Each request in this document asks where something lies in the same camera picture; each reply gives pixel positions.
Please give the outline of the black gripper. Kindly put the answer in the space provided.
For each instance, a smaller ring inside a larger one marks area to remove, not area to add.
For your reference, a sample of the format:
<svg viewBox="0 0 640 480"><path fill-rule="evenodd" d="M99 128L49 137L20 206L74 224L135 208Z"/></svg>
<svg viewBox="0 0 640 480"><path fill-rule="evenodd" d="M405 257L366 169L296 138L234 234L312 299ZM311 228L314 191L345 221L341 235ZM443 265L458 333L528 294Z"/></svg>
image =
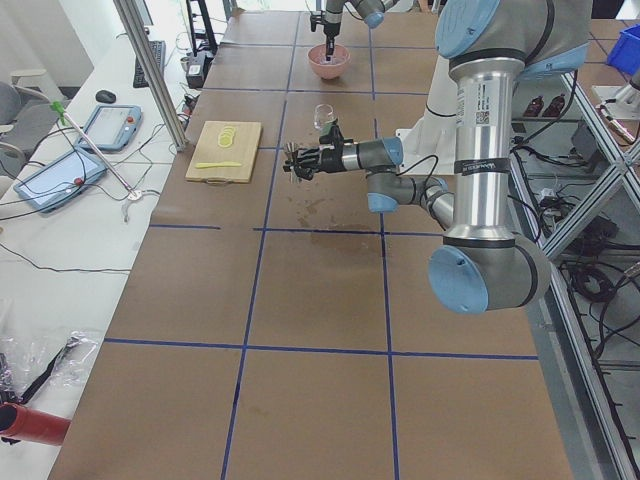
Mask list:
<svg viewBox="0 0 640 480"><path fill-rule="evenodd" d="M321 144L318 147L300 146L295 142L288 142L284 147L288 159L312 158L311 168L301 166L299 163L285 161L283 170L289 174L291 183L311 181L316 172L339 173L345 171L342 160L344 143Z"/></svg>
<svg viewBox="0 0 640 480"><path fill-rule="evenodd" d="M342 13L324 10L322 20L323 32L326 37L325 61L330 62L335 54L335 39L340 33Z"/></svg>

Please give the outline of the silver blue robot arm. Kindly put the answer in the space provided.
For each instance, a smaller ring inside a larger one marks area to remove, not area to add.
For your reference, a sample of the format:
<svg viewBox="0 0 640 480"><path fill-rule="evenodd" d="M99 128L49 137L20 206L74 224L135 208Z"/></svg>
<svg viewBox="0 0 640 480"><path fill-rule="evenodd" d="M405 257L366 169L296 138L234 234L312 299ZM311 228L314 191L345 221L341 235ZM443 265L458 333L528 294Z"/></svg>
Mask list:
<svg viewBox="0 0 640 480"><path fill-rule="evenodd" d="M428 278L438 300L462 314L516 308L540 298L551 269L540 248L505 222L512 95L519 80L578 69L588 51L588 1L449 1L435 45L455 84L456 188L402 167L399 138L356 142L327 125L315 148L288 146L283 168L295 178L362 170L368 206L427 211L444 230Z"/></svg>
<svg viewBox="0 0 640 480"><path fill-rule="evenodd" d="M335 39L340 33L344 7L351 5L369 29L377 28L384 20L385 13L396 5L396 0L328 0L325 8L312 21L312 29L317 24L323 26L325 41L325 58L331 60L335 51Z"/></svg>

